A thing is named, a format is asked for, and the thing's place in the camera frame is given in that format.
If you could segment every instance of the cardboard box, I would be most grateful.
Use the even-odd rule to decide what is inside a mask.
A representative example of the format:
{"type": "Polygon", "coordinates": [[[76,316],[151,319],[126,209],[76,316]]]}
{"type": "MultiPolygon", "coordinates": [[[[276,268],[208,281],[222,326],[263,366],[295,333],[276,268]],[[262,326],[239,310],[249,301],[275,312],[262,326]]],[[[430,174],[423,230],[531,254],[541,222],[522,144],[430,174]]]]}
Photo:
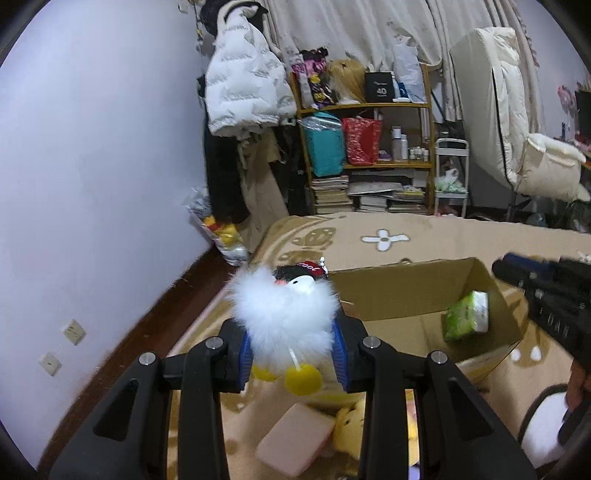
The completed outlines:
{"type": "Polygon", "coordinates": [[[445,352],[473,382],[483,380],[521,341],[522,333],[486,267],[476,258],[385,265],[331,272],[349,315],[396,350],[427,356],[445,352]],[[443,340],[448,307],[473,290],[489,297],[489,331],[443,340]]]}

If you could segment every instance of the plush toy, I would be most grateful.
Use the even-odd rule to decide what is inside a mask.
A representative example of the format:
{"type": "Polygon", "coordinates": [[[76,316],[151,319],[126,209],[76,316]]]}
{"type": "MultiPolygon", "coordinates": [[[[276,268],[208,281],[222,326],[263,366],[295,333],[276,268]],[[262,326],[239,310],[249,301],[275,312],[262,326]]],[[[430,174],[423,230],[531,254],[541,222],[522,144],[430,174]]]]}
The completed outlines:
{"type": "MultiPolygon", "coordinates": [[[[408,464],[418,463],[418,426],[414,405],[414,394],[407,390],[407,423],[408,423],[408,464]]],[[[336,416],[333,443],[335,450],[351,455],[356,460],[361,456],[363,440],[363,418],[365,416],[365,399],[358,401],[351,408],[341,408],[336,416]]]]}
{"type": "Polygon", "coordinates": [[[340,308],[324,267],[313,262],[239,271],[231,284],[234,318],[251,339],[255,378],[284,377],[287,390],[321,389],[318,366],[332,347],[332,321],[340,308]]]}

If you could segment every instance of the pink sponge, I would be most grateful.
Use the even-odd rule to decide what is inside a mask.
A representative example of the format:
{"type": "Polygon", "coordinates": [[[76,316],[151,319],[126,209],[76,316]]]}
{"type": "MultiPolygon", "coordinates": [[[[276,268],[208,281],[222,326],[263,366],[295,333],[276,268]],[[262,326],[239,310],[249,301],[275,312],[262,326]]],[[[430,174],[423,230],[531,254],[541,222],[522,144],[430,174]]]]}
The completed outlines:
{"type": "Polygon", "coordinates": [[[256,448],[256,457],[284,475],[296,477],[319,455],[335,419],[296,403],[256,448]]]}

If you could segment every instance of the stack of books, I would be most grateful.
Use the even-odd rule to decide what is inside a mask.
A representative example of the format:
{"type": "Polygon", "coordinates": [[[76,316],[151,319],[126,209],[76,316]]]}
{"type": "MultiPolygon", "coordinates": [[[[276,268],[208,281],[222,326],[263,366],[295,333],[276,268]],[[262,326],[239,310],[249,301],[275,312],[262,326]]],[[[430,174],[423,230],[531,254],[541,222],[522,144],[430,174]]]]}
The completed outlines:
{"type": "Polygon", "coordinates": [[[361,195],[358,212],[387,212],[388,199],[381,196],[361,195]]]}
{"type": "Polygon", "coordinates": [[[352,212],[353,200],[347,195],[349,177],[324,177],[312,180],[312,190],[316,199],[316,213],[352,212]]]}
{"type": "Polygon", "coordinates": [[[415,213],[426,215],[425,191],[412,186],[405,186],[403,192],[392,192],[388,196],[390,213],[415,213]]]}

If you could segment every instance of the electrical outlet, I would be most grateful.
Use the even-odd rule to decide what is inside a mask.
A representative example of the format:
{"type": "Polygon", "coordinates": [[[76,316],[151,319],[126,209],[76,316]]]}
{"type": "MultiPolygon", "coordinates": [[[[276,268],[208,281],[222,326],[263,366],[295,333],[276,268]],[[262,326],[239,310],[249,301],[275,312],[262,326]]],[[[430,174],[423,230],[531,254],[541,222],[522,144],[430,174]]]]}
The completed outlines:
{"type": "Polygon", "coordinates": [[[39,360],[39,365],[41,365],[43,367],[43,370],[45,370],[52,377],[61,368],[61,362],[53,353],[46,353],[45,355],[43,355],[39,360]]]}
{"type": "Polygon", "coordinates": [[[68,323],[68,325],[62,328],[61,331],[64,332],[66,338],[69,341],[71,341],[74,345],[78,345],[86,336],[86,332],[84,331],[80,323],[78,323],[75,320],[72,320],[70,323],[68,323]]]}

